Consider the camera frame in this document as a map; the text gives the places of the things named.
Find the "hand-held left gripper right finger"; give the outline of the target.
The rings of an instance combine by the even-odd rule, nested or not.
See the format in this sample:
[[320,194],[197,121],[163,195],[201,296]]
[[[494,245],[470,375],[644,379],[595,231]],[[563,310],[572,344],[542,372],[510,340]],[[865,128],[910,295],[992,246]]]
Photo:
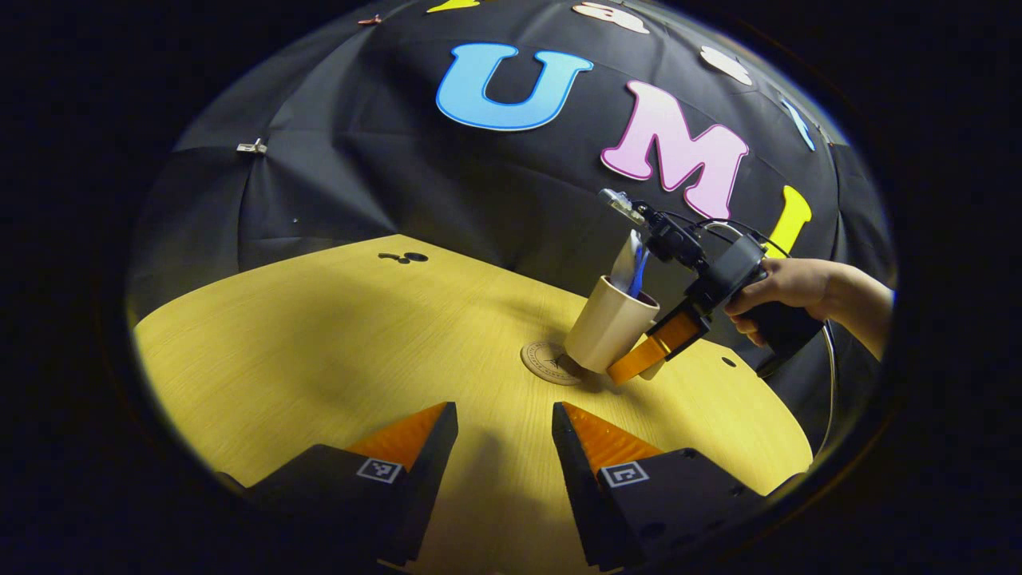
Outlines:
[[757,494],[697,449],[662,451],[568,402],[553,406],[552,437],[584,559],[601,571],[715,571],[802,476]]

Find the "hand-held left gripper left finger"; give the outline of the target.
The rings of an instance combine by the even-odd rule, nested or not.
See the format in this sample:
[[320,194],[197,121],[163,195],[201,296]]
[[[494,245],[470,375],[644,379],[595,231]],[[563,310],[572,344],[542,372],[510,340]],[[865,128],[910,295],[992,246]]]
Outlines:
[[252,486],[216,477],[273,519],[289,564],[404,565],[418,559],[457,436],[456,405],[442,402],[346,448],[314,444]]

